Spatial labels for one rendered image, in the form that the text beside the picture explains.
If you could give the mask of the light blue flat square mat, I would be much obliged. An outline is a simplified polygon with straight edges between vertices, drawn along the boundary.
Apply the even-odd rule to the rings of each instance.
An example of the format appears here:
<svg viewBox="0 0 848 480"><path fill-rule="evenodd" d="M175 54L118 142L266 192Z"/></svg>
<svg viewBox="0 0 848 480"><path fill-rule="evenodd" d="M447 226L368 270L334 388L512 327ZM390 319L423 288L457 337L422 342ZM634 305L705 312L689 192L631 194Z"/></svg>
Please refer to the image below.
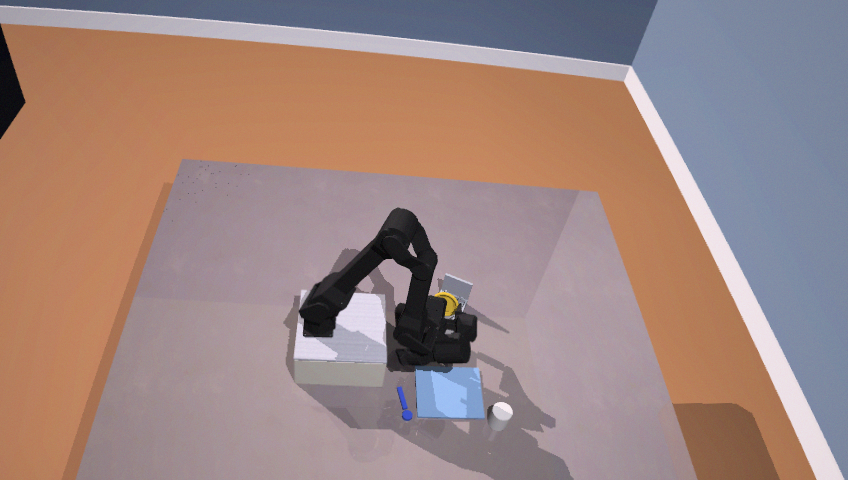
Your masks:
<svg viewBox="0 0 848 480"><path fill-rule="evenodd" d="M417 418L484 420L479 368L415 366Z"/></svg>

